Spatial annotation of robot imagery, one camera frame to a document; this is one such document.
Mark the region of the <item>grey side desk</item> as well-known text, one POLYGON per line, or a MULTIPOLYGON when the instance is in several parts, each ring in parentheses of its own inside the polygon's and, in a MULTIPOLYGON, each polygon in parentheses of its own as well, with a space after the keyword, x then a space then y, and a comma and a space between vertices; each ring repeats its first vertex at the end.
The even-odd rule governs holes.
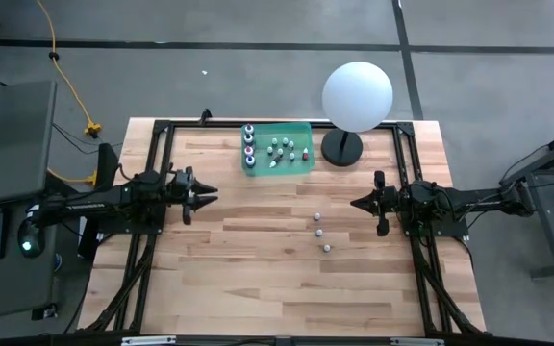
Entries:
POLYGON ((18 227, 44 189, 32 196, 0 202, 6 216, 5 253, 0 259, 0 316, 44 308, 51 301, 55 236, 44 231, 44 251, 32 259, 22 256, 17 243, 18 227))

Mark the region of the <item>white globe lamp black stand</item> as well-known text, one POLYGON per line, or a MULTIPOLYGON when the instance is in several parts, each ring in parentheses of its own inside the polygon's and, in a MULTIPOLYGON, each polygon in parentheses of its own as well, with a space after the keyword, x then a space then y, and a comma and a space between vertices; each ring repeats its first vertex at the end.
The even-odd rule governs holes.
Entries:
POLYGON ((323 158, 340 167, 355 164, 364 150, 360 134, 380 125, 392 103, 392 83, 383 69, 370 62, 338 67, 321 92, 324 115, 335 126, 322 139, 323 158))

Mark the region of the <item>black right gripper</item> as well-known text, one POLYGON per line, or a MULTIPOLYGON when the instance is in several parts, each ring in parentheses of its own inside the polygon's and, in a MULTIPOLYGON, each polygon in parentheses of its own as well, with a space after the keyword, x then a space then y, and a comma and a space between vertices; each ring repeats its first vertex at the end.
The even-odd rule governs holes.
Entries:
POLYGON ((376 189, 373 189, 369 194, 367 194, 367 196, 354 200, 354 202, 351 202, 350 205, 360 210, 364 210, 372 215, 378 214, 379 223, 377 227, 377 234, 387 235, 390 231, 390 223, 386 217, 386 214, 390 212, 386 209, 385 194, 388 190, 397 190, 397 188, 393 185, 386 185, 385 174, 383 171, 375 172, 375 187, 376 189))

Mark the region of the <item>black upright panel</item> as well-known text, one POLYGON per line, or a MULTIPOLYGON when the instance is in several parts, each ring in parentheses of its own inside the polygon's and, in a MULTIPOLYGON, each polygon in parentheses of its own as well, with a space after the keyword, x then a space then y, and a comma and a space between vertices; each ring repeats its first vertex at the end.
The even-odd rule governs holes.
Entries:
MULTIPOLYGON (((113 186, 117 166, 118 156, 111 144, 100 144, 94 191, 106 191, 113 186)), ((78 246, 78 255, 85 260, 94 260, 100 243, 98 239, 99 223, 100 221, 97 217, 86 218, 85 227, 78 246)))

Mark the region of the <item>black computer mouse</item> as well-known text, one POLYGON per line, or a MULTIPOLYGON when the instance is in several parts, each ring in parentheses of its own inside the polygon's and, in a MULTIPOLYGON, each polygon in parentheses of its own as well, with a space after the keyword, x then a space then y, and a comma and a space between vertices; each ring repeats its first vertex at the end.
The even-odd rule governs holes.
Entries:
POLYGON ((18 227, 17 243, 23 257, 36 258, 42 254, 45 248, 44 231, 30 219, 25 219, 18 227))

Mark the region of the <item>black aluminium table frame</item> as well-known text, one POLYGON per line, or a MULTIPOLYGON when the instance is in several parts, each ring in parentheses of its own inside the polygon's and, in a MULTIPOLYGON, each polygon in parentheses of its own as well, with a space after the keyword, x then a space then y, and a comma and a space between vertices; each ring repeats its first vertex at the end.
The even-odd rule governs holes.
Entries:
POLYGON ((363 134, 364 154, 337 168, 317 159, 304 175, 249 177, 241 168, 240 121, 135 118, 121 152, 127 173, 192 166, 218 200, 185 225, 178 209, 153 236, 116 235, 96 253, 80 324, 95 325, 140 260, 149 267, 113 321, 117 329, 227 341, 272 336, 422 336, 456 323, 413 260, 416 241, 391 216, 390 234, 353 208, 373 174, 391 185, 451 181, 432 121, 389 122, 363 134), (314 215, 320 213, 319 221, 314 215), (322 237, 315 231, 321 229, 322 237), (331 251, 325 253, 324 245, 331 251))

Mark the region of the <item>silver metal bracket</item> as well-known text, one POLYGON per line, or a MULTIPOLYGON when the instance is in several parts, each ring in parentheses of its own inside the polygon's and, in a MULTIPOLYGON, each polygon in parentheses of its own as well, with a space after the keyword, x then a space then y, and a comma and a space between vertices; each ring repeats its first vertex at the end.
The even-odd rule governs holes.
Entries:
POLYGON ((174 335, 153 335, 124 337, 120 346, 170 346, 177 343, 174 335))
POLYGON ((393 337, 390 346, 445 346, 445 342, 434 338, 393 337))

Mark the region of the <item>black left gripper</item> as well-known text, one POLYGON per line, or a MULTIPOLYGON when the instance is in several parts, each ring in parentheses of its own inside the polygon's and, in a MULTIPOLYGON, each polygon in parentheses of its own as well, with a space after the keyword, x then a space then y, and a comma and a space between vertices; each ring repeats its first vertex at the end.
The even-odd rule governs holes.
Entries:
POLYGON ((172 171, 173 178, 169 182, 176 182, 185 189, 185 201, 181 204, 182 216, 185 225, 191 224, 192 210, 199 210, 215 202, 217 196, 202 196, 203 194, 217 193, 218 189, 209 185, 194 181, 193 169, 191 166, 183 170, 172 171))

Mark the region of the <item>teal translucent plastic tray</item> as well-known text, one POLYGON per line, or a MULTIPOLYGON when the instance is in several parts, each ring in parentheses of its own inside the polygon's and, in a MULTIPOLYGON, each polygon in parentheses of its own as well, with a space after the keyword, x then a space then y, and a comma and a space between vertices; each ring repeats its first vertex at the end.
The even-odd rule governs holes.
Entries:
POLYGON ((307 174, 315 168, 315 152, 313 148, 313 136, 311 124, 307 122, 280 122, 268 124, 252 124, 247 123, 240 128, 241 134, 241 167, 243 172, 250 177, 263 176, 282 176, 282 175, 300 175, 307 174), (252 145, 246 145, 243 141, 243 136, 246 135, 243 127, 251 124, 254 127, 254 142, 252 145), (289 141, 294 142, 293 149, 283 145, 283 138, 286 137, 289 141), (271 145, 271 140, 277 138, 278 144, 271 145), (248 167, 245 163, 246 155, 243 149, 246 146, 254 148, 254 157, 256 163, 253 167, 248 167), (273 154, 269 155, 266 151, 268 147, 273 147, 273 154), (277 150, 282 148, 284 155, 279 156, 277 150), (303 150, 307 148, 309 151, 309 159, 302 160, 303 150), (290 153, 295 154, 295 160, 291 161, 290 153), (269 165, 273 159, 281 157, 282 160, 276 167, 270 168, 269 165))

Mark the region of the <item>grey raised desk shelf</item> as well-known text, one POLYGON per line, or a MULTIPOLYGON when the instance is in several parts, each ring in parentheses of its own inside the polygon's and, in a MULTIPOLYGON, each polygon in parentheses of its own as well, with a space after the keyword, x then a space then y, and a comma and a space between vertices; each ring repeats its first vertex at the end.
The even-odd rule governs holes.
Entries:
POLYGON ((56 97, 54 81, 0 86, 0 202, 44 189, 56 97))

